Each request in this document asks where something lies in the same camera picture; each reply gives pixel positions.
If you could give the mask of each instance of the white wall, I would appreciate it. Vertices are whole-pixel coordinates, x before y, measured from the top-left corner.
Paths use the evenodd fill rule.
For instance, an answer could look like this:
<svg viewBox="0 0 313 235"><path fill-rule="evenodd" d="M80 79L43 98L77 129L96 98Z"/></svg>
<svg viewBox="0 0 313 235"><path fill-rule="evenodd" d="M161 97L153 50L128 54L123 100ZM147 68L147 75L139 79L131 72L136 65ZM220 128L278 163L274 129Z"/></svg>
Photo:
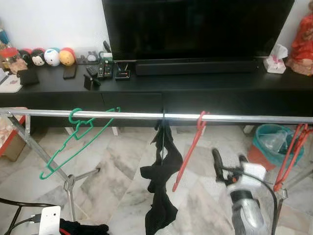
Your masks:
<svg viewBox="0 0 313 235"><path fill-rule="evenodd" d="M291 47L301 19L310 12L308 7L309 2L310 0L295 0L285 25L277 39L277 43L282 44L287 48Z"/></svg>
<svg viewBox="0 0 313 235"><path fill-rule="evenodd" d="M295 0L278 43L290 47L310 0ZM17 48L96 47L109 41L101 0L0 0L0 19Z"/></svg>

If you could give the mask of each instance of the smartphone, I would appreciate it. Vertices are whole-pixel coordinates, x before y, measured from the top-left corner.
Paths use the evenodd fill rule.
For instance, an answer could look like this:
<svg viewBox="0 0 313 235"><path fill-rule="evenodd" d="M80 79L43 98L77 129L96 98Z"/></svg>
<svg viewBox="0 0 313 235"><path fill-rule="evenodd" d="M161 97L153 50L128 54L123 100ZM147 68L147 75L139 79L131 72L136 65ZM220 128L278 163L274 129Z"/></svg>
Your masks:
<svg viewBox="0 0 313 235"><path fill-rule="evenodd" d="M74 78L75 74L76 74L76 65L65 66L64 72L63 72L64 79Z"/></svg>

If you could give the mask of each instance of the television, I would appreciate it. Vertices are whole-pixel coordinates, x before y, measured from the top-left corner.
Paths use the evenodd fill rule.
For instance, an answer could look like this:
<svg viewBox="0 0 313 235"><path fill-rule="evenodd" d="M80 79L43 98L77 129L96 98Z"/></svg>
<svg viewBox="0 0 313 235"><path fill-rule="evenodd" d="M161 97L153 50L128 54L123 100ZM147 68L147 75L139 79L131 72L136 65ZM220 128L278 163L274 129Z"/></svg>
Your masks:
<svg viewBox="0 0 313 235"><path fill-rule="evenodd" d="M294 0L102 0L113 59L268 56Z"/></svg>

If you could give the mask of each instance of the soundbar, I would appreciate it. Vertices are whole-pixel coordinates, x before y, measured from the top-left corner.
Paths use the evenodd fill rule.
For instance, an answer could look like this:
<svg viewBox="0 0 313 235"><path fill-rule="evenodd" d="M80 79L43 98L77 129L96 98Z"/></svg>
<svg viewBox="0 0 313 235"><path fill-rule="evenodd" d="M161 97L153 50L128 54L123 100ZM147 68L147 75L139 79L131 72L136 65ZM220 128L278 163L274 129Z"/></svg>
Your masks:
<svg viewBox="0 0 313 235"><path fill-rule="evenodd" d="M137 75L196 74L224 72L254 72L259 68L256 59L206 61L205 59L138 60Z"/></svg>

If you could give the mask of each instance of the black wallet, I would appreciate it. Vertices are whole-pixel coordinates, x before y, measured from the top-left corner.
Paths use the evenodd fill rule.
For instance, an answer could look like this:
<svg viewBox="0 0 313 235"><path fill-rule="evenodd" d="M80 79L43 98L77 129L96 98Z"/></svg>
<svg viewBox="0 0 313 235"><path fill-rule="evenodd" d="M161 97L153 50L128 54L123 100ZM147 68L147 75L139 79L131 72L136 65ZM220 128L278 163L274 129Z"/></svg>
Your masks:
<svg viewBox="0 0 313 235"><path fill-rule="evenodd" d="M38 76L34 70L19 70L18 77L20 77L21 85L28 86L39 83Z"/></svg>

